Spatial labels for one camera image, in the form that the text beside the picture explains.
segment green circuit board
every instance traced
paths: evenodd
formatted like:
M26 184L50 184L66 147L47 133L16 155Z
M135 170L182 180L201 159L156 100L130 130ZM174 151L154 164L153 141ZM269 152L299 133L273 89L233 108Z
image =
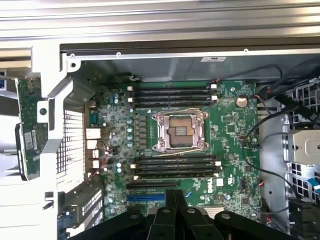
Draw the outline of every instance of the green circuit board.
M139 107L128 102L128 86L134 89L150 88L199 88L206 87L205 81L157 82L118 84L113 87L101 87L96 95L97 107L90 109L88 127L101 128L105 133L98 143L100 160L103 166L99 174L105 184L104 219L110 219L127 210L140 210L162 207L165 189L182 189L187 204L205 208L209 215L228 210L247 218L258 220L258 214L250 204L258 207L261 203L259 192L249 199L250 190L260 182L260 172L248 166L242 156L241 139L258 121L257 101L251 97L256 93L254 83L248 81L221 81L217 85L217 101L208 106L191 107ZM236 106L238 96L248 96L246 107ZM137 179L132 164L137 159L147 158L151 161L166 157L166 153L155 151L159 140L158 122L154 116L158 113L185 113L197 109L206 114L203 135L206 147L201 150L182 150L171 154L170 158L192 158L201 155L203 158L214 156L220 162L218 173L207 177L151 177ZM259 151L252 147L259 139L258 133L252 135L245 147L245 154L256 166L259 166ZM148 187L128 188L130 183L149 183ZM154 184L172 183L176 186L153 187ZM132 196L142 196L138 200Z
M19 170L23 180L40 176L40 153L48 140L48 125L37 121L37 102L42 101L40 80L16 80L20 111Z

